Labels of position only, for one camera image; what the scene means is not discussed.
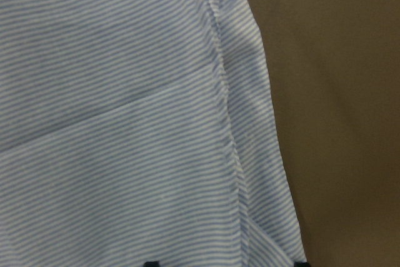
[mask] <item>striped shirt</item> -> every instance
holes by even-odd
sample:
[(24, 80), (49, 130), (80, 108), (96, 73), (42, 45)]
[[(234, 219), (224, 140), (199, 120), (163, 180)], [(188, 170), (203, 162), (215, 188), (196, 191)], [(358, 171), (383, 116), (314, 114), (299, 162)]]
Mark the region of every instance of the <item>striped shirt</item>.
[(0, 266), (305, 261), (246, 0), (0, 0)]

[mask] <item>blue and white striped fabric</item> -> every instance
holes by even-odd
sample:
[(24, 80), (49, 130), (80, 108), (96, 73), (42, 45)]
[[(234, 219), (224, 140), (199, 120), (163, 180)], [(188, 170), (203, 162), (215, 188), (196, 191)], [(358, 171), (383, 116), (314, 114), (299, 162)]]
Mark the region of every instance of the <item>blue and white striped fabric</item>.
[(0, 0), (0, 266), (305, 261), (246, 0)]

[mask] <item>brown background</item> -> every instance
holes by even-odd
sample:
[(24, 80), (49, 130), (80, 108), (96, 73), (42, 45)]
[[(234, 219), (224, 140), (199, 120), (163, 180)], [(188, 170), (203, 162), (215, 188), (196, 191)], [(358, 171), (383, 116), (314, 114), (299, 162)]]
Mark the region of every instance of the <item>brown background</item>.
[(313, 267), (400, 266), (400, 0), (249, 0)]

